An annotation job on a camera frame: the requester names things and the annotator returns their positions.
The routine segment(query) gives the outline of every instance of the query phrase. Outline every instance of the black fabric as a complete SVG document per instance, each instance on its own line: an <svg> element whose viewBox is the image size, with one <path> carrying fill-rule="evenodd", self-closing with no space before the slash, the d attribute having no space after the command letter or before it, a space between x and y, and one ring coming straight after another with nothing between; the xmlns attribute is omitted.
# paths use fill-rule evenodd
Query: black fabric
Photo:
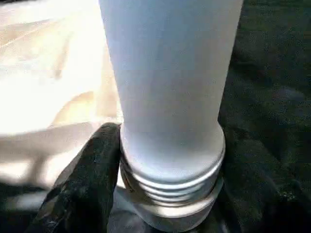
<svg viewBox="0 0 311 233"><path fill-rule="evenodd" d="M107 123L65 168L27 233L106 232L120 162L120 127Z"/></svg>
<svg viewBox="0 0 311 233"><path fill-rule="evenodd" d="M18 186L0 183L0 233L24 232L36 216L36 211L34 210L14 209L8 211L7 208L5 208L7 199L40 191L44 190L29 185Z"/></svg>
<svg viewBox="0 0 311 233"><path fill-rule="evenodd" d="M310 7L246 0L242 9L219 115L227 151L218 201L237 232L311 231Z"/></svg>

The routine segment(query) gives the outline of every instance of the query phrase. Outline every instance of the white plastic tube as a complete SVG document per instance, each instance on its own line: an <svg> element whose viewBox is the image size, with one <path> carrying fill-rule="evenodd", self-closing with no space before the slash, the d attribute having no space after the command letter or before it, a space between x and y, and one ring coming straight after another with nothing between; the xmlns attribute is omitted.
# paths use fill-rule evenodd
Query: white plastic tube
<svg viewBox="0 0 311 233"><path fill-rule="evenodd" d="M139 212L170 218L164 208L176 213L206 199L217 180L224 156L217 117L242 0L100 5L124 115L124 177L146 197L147 204L136 200ZM194 223L162 228L146 221L166 231Z"/></svg>

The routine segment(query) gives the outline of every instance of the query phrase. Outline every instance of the gloved hand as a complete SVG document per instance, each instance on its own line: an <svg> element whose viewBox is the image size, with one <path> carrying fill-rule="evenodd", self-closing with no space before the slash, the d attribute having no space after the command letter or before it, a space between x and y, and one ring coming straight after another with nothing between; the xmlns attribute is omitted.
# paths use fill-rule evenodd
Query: gloved hand
<svg viewBox="0 0 311 233"><path fill-rule="evenodd" d="M26 233L104 233L120 162L120 127L106 123L64 169Z"/></svg>

